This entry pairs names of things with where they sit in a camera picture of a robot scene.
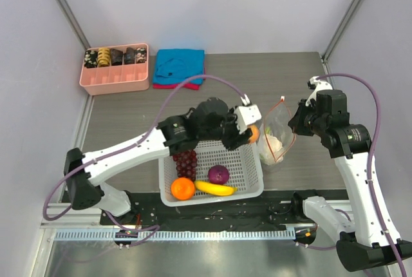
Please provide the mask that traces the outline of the peach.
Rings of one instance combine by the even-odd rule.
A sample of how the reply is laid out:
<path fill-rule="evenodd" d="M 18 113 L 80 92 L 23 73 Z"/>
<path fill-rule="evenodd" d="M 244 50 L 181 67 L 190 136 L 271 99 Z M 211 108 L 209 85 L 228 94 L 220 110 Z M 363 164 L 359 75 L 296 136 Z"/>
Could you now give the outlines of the peach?
<path fill-rule="evenodd" d="M 253 125 L 249 126 L 249 129 L 251 131 L 251 136 L 249 137 L 248 142 L 250 144 L 253 144 L 253 143 L 257 142 L 259 137 L 260 137 L 259 128 L 256 125 L 253 124 Z"/>

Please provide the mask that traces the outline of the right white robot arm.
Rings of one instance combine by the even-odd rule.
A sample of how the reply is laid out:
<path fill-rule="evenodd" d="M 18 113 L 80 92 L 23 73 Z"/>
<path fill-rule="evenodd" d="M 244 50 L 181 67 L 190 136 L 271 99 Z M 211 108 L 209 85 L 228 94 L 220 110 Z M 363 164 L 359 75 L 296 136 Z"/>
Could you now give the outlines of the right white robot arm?
<path fill-rule="evenodd" d="M 288 125 L 296 135 L 317 135 L 321 139 L 344 180 L 354 218 L 349 221 L 323 197 L 311 196 L 291 205 L 293 219 L 311 219 L 320 225 L 335 243 L 347 271 L 410 258 L 411 242 L 401 238 L 380 190 L 370 134 L 363 125 L 350 124 L 345 93 L 314 90 L 308 99 L 299 102 Z"/>

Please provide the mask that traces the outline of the yellow banana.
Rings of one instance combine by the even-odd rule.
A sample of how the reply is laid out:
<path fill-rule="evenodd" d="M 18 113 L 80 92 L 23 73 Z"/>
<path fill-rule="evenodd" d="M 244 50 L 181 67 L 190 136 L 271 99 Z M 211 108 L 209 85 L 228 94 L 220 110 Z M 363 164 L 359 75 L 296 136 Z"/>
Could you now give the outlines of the yellow banana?
<path fill-rule="evenodd" d="M 213 184 L 201 180 L 196 180 L 194 186 L 198 191 L 214 196 L 231 196 L 237 191 L 236 187 Z"/>

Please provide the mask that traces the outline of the white cauliflower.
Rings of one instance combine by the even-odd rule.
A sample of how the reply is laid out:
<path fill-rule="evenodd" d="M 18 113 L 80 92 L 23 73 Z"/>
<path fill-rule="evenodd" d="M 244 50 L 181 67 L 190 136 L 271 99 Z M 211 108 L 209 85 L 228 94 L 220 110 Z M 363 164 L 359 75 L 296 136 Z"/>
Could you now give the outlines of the white cauliflower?
<path fill-rule="evenodd" d="M 283 144 L 277 137 L 272 135 L 265 135 L 262 140 L 262 147 L 260 152 L 261 161 L 264 164 L 271 166 L 283 161 Z"/>

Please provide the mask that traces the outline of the orange fruit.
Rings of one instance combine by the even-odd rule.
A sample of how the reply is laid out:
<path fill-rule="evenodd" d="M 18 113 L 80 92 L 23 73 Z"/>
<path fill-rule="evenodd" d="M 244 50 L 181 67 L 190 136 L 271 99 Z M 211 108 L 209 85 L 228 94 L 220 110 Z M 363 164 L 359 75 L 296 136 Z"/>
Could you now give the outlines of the orange fruit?
<path fill-rule="evenodd" d="M 188 178 L 177 178 L 171 184 L 171 194 L 177 200 L 189 200 L 196 193 L 194 182 Z"/>

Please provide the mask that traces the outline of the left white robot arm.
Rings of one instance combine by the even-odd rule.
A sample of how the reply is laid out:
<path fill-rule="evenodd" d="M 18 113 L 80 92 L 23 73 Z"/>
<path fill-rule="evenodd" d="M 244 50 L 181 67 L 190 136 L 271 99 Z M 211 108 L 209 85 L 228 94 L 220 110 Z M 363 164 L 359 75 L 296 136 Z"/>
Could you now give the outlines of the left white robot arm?
<path fill-rule="evenodd" d="M 209 98 L 110 148 L 89 153 L 73 148 L 64 166 L 71 208 L 97 207 L 124 225 L 132 224 L 137 209 L 129 192 L 109 186 L 106 180 L 139 164 L 192 150 L 203 141 L 219 141 L 227 150 L 235 150 L 251 143 L 252 127 L 260 120 L 255 104 L 229 108 L 221 99 Z"/>

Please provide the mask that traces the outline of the clear orange zip bag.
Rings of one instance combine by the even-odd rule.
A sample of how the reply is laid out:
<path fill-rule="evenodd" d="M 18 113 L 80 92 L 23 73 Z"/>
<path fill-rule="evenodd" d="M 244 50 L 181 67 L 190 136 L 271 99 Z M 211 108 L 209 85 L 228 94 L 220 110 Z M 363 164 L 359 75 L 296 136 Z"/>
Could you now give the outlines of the clear orange zip bag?
<path fill-rule="evenodd" d="M 285 103 L 284 95 L 263 116 L 257 150 L 264 166 L 274 166 L 282 162 L 294 145 L 295 134 L 288 126 L 291 118 L 292 114 Z"/>

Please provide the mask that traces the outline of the purple onion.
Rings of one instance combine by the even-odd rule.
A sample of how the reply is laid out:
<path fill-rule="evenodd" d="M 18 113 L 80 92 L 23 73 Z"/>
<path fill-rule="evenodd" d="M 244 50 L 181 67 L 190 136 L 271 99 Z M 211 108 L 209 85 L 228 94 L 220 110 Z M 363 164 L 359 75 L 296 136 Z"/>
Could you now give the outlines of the purple onion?
<path fill-rule="evenodd" d="M 229 178 L 230 174 L 225 166 L 215 165 L 208 170 L 208 179 L 210 183 L 223 185 L 229 181 Z"/>

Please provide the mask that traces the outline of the purple grape bunch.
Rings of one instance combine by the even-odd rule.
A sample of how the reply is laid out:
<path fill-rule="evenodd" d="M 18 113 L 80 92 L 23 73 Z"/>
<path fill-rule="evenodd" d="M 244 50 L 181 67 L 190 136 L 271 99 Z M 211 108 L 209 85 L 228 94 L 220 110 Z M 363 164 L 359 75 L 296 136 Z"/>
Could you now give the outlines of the purple grape bunch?
<path fill-rule="evenodd" d="M 195 150 L 175 154 L 173 155 L 173 161 L 176 165 L 178 178 L 188 178 L 193 182 L 196 180 L 198 159 Z"/>

